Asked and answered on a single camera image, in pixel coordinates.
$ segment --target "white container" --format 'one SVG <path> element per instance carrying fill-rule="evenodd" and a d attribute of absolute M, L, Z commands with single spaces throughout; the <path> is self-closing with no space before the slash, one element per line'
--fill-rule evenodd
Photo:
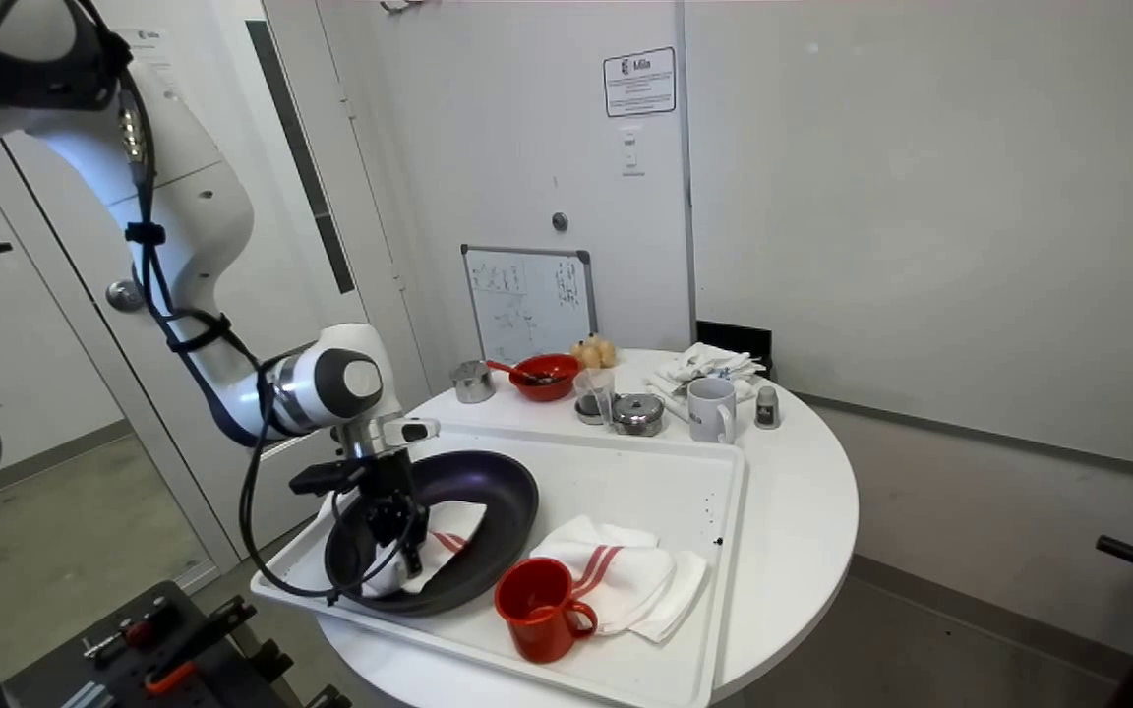
<path fill-rule="evenodd" d="M 389 642 L 417 642 L 448 655 L 477 661 L 497 672 L 546 679 L 615 705 L 706 705 L 721 667 L 721 637 L 726 619 L 726 583 L 740 533 L 740 497 L 748 463 L 740 449 L 723 443 L 660 443 L 629 435 L 542 435 L 542 432 L 499 432 L 499 430 L 448 430 L 436 440 L 411 443 L 411 461 L 482 449 L 519 461 L 537 484 L 537 520 L 527 550 L 560 522 L 595 516 L 596 522 L 646 527 L 670 550 L 693 550 L 710 571 L 683 619 L 666 642 L 649 643 L 632 634 L 591 637 L 556 666 L 527 666 L 499 613 L 490 590 L 477 603 L 441 619 L 382 619 L 359 603 L 312 603 L 275 590 L 261 573 L 250 594 L 300 605 L 312 613 L 352 621 Z M 331 586 L 323 550 L 331 533 L 331 511 L 300 529 L 268 566 L 293 586 Z"/>

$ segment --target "red bowl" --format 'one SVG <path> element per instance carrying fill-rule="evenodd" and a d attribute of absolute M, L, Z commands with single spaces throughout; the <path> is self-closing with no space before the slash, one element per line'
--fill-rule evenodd
<path fill-rule="evenodd" d="M 571 393 L 575 373 L 577 360 L 571 352 L 533 352 L 511 369 L 511 387 L 527 402 L 562 402 Z"/>

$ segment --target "whiteboard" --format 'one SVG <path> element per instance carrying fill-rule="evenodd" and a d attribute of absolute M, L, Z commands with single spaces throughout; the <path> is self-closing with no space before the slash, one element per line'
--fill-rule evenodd
<path fill-rule="evenodd" d="M 789 388 L 1133 461 L 1133 0 L 688 0 L 699 320 Z"/>
<path fill-rule="evenodd" d="M 584 251 L 461 249 L 482 359 L 521 360 L 591 338 Z"/>

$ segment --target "white round table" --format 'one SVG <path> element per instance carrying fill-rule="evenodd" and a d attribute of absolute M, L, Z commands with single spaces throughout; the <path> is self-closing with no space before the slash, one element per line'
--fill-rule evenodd
<path fill-rule="evenodd" d="M 626 350 L 615 369 L 616 393 L 646 393 L 672 352 Z M 521 402 L 502 379 L 482 406 L 461 406 L 452 388 L 436 393 L 411 417 L 441 426 L 486 421 L 529 432 L 580 432 L 571 402 Z M 670 417 L 670 440 L 688 440 L 681 417 Z M 716 700 L 748 688 L 777 666 L 831 611 L 857 537 L 857 487 L 849 461 L 824 421 L 796 393 L 777 388 L 777 430 L 754 430 L 754 402 L 740 406 L 740 449 L 748 457 L 748 501 L 735 546 L 726 603 L 723 666 Z M 367 634 L 350 621 L 318 619 L 335 651 L 382 693 L 405 705 L 584 705 L 577 693 L 529 684 L 443 651 Z"/>

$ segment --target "red mug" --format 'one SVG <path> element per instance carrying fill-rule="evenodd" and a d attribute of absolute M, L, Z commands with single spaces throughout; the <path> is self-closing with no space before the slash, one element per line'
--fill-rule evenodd
<path fill-rule="evenodd" d="M 497 613 L 521 661 L 546 666 L 596 629 L 596 613 L 575 596 L 571 571 L 556 560 L 527 560 L 497 583 Z"/>

